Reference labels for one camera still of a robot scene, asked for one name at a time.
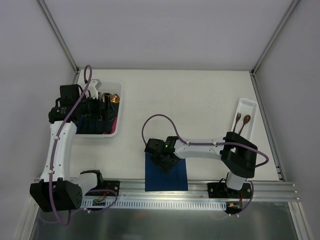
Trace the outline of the blue paper napkin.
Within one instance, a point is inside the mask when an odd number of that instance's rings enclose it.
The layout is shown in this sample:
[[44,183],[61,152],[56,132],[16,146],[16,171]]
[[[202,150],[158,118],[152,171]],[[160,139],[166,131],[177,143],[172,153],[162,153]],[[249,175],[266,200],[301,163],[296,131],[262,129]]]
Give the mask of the blue paper napkin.
[[146,192],[188,191],[186,160],[182,159],[172,170],[164,173],[145,153],[144,189]]

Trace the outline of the wooden fork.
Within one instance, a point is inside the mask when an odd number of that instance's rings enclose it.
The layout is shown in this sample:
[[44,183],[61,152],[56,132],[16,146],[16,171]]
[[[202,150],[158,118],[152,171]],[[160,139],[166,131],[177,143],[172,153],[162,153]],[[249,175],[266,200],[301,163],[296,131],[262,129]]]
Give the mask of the wooden fork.
[[233,130],[232,130],[233,132],[236,131],[237,124],[238,124],[239,120],[241,119],[241,117],[242,117],[242,114],[240,112],[238,112],[236,114],[235,123],[234,123]]

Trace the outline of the wooden spoon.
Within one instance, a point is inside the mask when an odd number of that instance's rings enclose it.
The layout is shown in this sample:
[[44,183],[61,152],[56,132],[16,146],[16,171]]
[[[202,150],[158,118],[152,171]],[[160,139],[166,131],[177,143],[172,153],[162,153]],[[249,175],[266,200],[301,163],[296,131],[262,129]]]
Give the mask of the wooden spoon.
[[241,135],[244,127],[246,126],[246,124],[248,124],[248,123],[250,122],[250,120],[251,120],[251,116],[250,116],[250,115],[246,115],[246,116],[243,118],[242,127],[241,127],[241,129],[240,129],[240,131],[239,131],[239,133],[238,133],[239,135]]

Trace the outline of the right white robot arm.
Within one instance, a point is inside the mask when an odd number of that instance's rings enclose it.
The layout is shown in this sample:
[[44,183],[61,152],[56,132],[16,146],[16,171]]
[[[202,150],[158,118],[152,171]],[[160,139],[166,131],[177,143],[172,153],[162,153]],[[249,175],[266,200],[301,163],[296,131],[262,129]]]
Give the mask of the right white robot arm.
[[222,161],[229,170],[223,190],[230,198],[239,195],[245,180],[255,176],[257,150],[252,142],[231,131],[209,142],[199,139],[187,142],[178,136],[168,136],[166,140],[150,138],[144,148],[163,173],[168,173],[183,159]]

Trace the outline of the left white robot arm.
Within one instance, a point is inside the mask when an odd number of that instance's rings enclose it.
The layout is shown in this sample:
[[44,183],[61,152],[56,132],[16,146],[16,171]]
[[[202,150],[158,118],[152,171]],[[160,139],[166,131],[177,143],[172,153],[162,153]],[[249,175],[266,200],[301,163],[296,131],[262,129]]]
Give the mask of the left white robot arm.
[[119,194],[119,182],[107,182],[100,170],[85,170],[71,181],[70,160],[74,137],[112,135],[116,131],[120,98],[94,87],[62,85],[55,106],[48,113],[50,144],[44,170],[29,192],[45,213],[82,207],[85,196],[96,196],[91,206],[106,207],[108,196]]

